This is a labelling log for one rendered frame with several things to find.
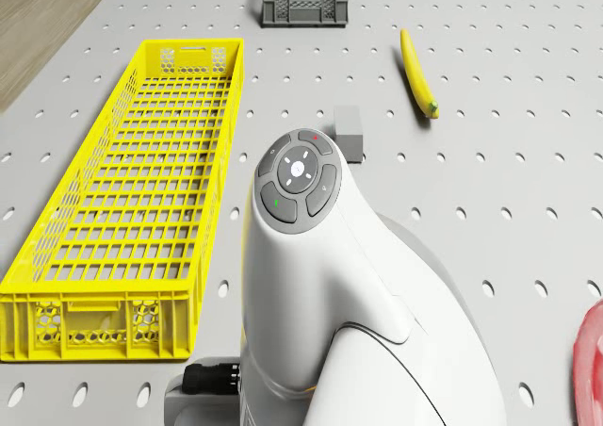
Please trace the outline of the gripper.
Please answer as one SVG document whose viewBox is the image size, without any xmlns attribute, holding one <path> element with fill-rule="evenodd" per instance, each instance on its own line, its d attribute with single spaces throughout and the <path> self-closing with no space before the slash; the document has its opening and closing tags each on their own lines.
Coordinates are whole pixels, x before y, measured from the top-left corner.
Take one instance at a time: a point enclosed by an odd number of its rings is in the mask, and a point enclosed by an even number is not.
<svg viewBox="0 0 603 426">
<path fill-rule="evenodd" d="M 239 426 L 239 358 L 188 364 L 164 396 L 165 426 Z"/>
</svg>

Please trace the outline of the yellow basket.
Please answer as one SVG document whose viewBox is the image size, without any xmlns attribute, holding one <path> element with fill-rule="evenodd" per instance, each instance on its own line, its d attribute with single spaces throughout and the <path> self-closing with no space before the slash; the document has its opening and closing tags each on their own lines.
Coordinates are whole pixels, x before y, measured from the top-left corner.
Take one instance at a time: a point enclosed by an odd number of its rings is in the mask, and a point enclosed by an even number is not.
<svg viewBox="0 0 603 426">
<path fill-rule="evenodd" d="M 191 355 L 243 54 L 141 43 L 0 282 L 0 360 Z"/>
</svg>

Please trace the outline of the grey cube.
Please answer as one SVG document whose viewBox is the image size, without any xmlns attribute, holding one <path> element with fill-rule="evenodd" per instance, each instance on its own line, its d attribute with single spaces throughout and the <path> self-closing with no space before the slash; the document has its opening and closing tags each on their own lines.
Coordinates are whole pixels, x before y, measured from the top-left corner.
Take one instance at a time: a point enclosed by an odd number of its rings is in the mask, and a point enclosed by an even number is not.
<svg viewBox="0 0 603 426">
<path fill-rule="evenodd" d="M 335 143 L 348 163 L 362 163 L 364 159 L 364 134 L 357 106 L 334 108 Z"/>
</svg>

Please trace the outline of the banana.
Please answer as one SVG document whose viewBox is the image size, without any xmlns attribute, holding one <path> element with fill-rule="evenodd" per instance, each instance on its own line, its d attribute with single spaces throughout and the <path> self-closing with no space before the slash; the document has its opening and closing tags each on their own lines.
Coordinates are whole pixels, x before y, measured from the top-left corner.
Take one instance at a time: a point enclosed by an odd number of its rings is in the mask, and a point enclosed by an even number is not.
<svg viewBox="0 0 603 426">
<path fill-rule="evenodd" d="M 419 63 L 410 33 L 400 31 L 400 51 L 412 94 L 421 112 L 429 119 L 439 118 L 439 105 L 435 100 Z"/>
</svg>

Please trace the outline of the dark grey basket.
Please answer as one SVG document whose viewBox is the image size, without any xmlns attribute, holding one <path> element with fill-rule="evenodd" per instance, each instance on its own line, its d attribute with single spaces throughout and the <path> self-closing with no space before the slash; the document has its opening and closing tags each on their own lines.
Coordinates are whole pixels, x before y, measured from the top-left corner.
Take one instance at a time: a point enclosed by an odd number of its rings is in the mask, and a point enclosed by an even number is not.
<svg viewBox="0 0 603 426">
<path fill-rule="evenodd" d="M 262 26 L 346 26 L 349 0 L 262 0 Z"/>
</svg>

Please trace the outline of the red plate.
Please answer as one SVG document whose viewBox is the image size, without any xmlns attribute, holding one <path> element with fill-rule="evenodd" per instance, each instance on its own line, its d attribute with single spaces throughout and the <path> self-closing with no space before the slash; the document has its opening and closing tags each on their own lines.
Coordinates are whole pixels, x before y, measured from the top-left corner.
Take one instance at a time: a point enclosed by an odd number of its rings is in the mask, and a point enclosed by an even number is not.
<svg viewBox="0 0 603 426">
<path fill-rule="evenodd" d="M 579 426 L 603 426 L 603 300 L 585 315 L 573 348 Z"/>
</svg>

